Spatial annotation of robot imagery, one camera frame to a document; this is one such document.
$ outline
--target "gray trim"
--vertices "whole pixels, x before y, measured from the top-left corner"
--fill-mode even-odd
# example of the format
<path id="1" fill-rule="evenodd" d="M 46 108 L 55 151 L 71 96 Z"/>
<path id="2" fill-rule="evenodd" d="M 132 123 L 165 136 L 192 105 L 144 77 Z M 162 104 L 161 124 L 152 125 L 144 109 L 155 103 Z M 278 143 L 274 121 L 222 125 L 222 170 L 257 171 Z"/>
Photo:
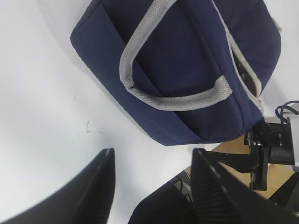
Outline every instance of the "gray trim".
<path id="1" fill-rule="evenodd" d="M 222 24 L 223 24 L 223 26 L 224 26 L 224 28 L 225 28 L 226 37 L 227 37 L 227 41 L 228 41 L 229 51 L 230 51 L 231 58 L 232 58 L 232 62 L 233 62 L 234 68 L 235 68 L 235 72 L 236 72 L 236 74 L 237 74 L 237 76 L 238 76 L 238 78 L 239 78 L 239 81 L 241 82 L 242 87 L 243 87 L 243 89 L 245 90 L 245 92 L 246 92 L 248 98 L 255 104 L 255 106 L 257 106 L 257 108 L 258 108 L 258 109 L 261 111 L 261 113 L 263 114 L 263 106 L 262 106 L 261 102 L 259 101 L 259 99 L 258 99 L 256 96 L 254 96 L 254 95 L 250 92 L 250 90 L 247 88 L 247 86 L 245 85 L 245 83 L 243 82 L 243 80 L 242 80 L 242 78 L 241 78 L 241 76 L 240 76 L 240 74 L 239 74 L 239 71 L 238 71 L 237 66 L 236 66 L 236 64 L 235 64 L 235 60 L 234 60 L 234 56 L 233 56 L 233 51 L 232 51 L 232 46 L 231 46 L 231 45 L 233 44 L 234 47 L 235 47 L 235 49 L 238 49 L 238 50 L 240 50 L 240 49 L 237 47 L 236 44 L 234 44 L 235 41 L 234 41 L 234 39 L 233 39 L 233 37 L 232 37 L 232 35 L 231 35 L 229 29 L 227 28 L 227 26 L 226 26 L 226 24 L 225 24 L 225 22 L 224 22 L 224 20 L 223 20 L 223 18 L 222 18 L 222 16 L 221 16 L 219 10 L 218 10 L 216 4 L 214 3 L 213 0 L 211 0 L 211 1 L 212 1 L 213 5 L 214 5 L 214 7 L 215 7 L 215 9 L 216 9 L 216 11 L 217 11 L 219 17 L 220 17 L 220 20 L 221 20 L 221 22 L 222 22 Z M 250 65 L 248 64 L 248 62 L 246 61 L 245 58 L 244 58 L 243 62 L 244 62 L 244 61 L 245 61 L 246 63 L 243 64 L 243 66 L 245 67 L 245 65 L 247 64 L 247 65 L 249 66 L 249 68 L 251 69 Z M 260 81 L 259 81 L 259 79 L 258 79 L 257 76 L 256 76 L 256 79 L 254 79 L 252 76 L 251 76 L 251 78 L 252 78 L 253 80 L 256 80 L 256 81 L 258 80 L 258 82 L 260 83 Z M 256 91 L 259 92 L 259 84 L 256 85 Z"/>
<path id="2" fill-rule="evenodd" d="M 256 86 L 256 97 L 259 97 L 262 93 L 262 83 L 259 80 L 259 78 L 257 77 L 256 73 L 251 68 L 251 66 L 249 65 L 249 63 L 247 62 L 246 58 L 244 57 L 243 53 L 239 49 L 237 43 L 235 42 L 233 36 L 231 35 L 231 33 L 227 27 L 226 27 L 226 31 L 228 34 L 228 40 L 229 40 L 230 46 L 231 46 L 233 52 L 235 53 L 236 57 L 239 59 L 241 65 L 243 65 L 243 67 L 245 68 L 247 73 L 252 78 L 252 80 Z"/>
<path id="3" fill-rule="evenodd" d="M 127 91 L 146 104 L 163 111 L 190 111 L 212 106 L 227 99 L 232 90 L 222 75 L 215 86 L 205 92 L 186 97 L 158 98 L 135 87 L 132 64 L 141 47 L 147 41 L 169 8 L 177 0 L 154 0 L 126 45 L 120 60 L 120 79 Z"/>

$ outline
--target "black metal bracket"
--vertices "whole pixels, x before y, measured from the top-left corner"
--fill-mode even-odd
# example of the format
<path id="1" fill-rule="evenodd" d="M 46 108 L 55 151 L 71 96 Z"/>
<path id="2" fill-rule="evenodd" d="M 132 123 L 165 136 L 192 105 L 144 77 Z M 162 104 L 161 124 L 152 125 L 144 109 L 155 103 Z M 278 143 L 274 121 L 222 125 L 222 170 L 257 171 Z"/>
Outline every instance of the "black metal bracket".
<path id="1" fill-rule="evenodd" d="M 269 200 L 275 205 L 299 214 L 299 173 L 294 173 Z"/>
<path id="2" fill-rule="evenodd" d="M 250 154 L 209 152 L 241 173 L 250 173 L 250 188 L 267 190 L 268 164 L 294 165 L 294 150 L 290 119 L 286 124 L 266 123 L 264 119 L 251 128 L 244 137 Z"/>

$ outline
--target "wooden floor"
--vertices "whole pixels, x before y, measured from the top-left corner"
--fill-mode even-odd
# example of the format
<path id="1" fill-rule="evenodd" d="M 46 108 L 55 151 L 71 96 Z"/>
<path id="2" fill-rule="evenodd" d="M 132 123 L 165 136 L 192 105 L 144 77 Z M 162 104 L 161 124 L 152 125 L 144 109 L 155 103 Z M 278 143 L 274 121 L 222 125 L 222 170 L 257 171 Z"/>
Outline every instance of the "wooden floor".
<path id="1" fill-rule="evenodd" d="M 248 146 L 244 146 L 243 137 L 241 137 L 233 141 L 222 143 L 213 151 L 222 153 L 247 154 L 249 153 L 249 148 Z M 250 174 L 241 174 L 226 165 L 224 165 L 224 167 L 246 186 L 249 186 Z M 269 198 L 282 184 L 284 184 L 290 178 L 293 173 L 294 172 L 287 166 L 275 164 L 270 165 L 268 170 L 268 190 L 257 191 L 257 193 L 265 198 Z"/>

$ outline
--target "navy blue bag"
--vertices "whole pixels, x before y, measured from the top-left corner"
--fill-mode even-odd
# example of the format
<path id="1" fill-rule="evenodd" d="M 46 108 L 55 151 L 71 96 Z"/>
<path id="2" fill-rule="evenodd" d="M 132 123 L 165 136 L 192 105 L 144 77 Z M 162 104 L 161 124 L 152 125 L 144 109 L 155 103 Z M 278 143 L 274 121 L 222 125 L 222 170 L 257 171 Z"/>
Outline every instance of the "navy blue bag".
<path id="1" fill-rule="evenodd" d="M 281 51 L 262 0 L 93 0 L 71 42 L 166 146 L 232 140 L 260 121 Z"/>

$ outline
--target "gray handle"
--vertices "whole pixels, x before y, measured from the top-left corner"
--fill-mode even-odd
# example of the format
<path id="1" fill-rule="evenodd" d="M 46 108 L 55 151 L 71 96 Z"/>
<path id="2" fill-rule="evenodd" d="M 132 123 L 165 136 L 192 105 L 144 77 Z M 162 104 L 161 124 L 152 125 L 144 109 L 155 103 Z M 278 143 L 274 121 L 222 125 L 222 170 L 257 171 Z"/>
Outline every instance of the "gray handle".
<path id="1" fill-rule="evenodd" d="M 229 97 L 232 90 L 222 75 L 213 88 L 186 97 L 153 97 L 135 87 L 132 64 L 141 47 L 177 0 L 154 0 L 126 45 L 120 60 L 120 78 L 127 91 L 146 104 L 162 111 L 191 111 L 212 106 Z"/>

